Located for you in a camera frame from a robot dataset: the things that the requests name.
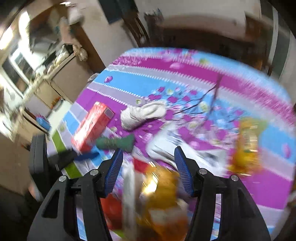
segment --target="floor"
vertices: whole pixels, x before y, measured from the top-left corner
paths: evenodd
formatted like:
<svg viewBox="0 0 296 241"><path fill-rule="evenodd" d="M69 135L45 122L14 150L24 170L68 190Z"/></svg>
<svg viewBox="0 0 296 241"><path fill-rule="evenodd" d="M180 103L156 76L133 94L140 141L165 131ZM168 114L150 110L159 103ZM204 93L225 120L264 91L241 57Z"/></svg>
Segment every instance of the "floor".
<svg viewBox="0 0 296 241"><path fill-rule="evenodd" d="M71 103L64 100L60 105L60 107L49 115L47 119L51 125L51 129L49 131L50 136L55 132L55 130L59 126L59 123L61 122L65 114L68 112L68 110L71 108L71 106L72 106Z"/></svg>

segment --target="wooden chair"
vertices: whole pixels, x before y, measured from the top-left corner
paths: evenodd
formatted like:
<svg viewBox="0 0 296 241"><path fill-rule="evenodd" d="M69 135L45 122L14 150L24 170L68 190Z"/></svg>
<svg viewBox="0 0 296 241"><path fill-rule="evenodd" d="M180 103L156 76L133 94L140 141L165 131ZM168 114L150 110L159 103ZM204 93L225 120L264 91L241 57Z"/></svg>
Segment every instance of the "wooden chair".
<svg viewBox="0 0 296 241"><path fill-rule="evenodd" d="M122 16L122 19L133 37L135 38L137 45L139 47L149 47L149 36L138 17L138 13L129 12Z"/></svg>

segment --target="red packet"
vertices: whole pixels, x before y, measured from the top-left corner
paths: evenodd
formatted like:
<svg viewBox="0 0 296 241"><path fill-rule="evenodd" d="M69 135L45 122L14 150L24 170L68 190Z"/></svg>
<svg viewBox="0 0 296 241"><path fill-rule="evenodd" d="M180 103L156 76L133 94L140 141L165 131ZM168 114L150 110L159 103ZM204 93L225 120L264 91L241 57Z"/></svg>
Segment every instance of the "red packet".
<svg viewBox="0 0 296 241"><path fill-rule="evenodd" d="M72 144L80 152L89 152L100 137L114 112L104 103L96 102L76 130Z"/></svg>

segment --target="blue rubber tip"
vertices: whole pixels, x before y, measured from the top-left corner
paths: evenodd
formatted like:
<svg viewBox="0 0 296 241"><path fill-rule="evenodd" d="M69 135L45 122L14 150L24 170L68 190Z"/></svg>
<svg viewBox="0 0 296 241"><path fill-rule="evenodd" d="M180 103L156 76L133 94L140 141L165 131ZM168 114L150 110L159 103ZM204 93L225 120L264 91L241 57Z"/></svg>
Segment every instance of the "blue rubber tip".
<svg viewBox="0 0 296 241"><path fill-rule="evenodd" d="M113 191L113 188L123 161L123 151L121 149L114 154L115 154L114 160L105 177L105 195L106 196Z"/></svg>
<svg viewBox="0 0 296 241"><path fill-rule="evenodd" d="M193 195L193 178L190 174L190 171L186 165L185 155L181 149L181 147L176 147L175 152L175 163L178 168L178 172L180 174L181 181L183 183L185 191L192 196Z"/></svg>

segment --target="yellow package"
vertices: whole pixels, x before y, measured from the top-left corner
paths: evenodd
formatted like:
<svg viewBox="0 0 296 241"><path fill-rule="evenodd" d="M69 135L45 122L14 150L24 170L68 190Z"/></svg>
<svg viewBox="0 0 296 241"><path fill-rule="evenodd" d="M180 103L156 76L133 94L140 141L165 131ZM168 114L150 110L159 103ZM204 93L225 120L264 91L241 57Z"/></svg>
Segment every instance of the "yellow package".
<svg viewBox="0 0 296 241"><path fill-rule="evenodd" d="M233 155L229 170L240 175L249 176L260 169L258 155L259 122L253 118L243 118L239 121L239 136L237 149Z"/></svg>
<svg viewBox="0 0 296 241"><path fill-rule="evenodd" d="M187 210L177 199L179 174L164 167L149 167L141 190L139 240L181 241L188 230Z"/></svg>

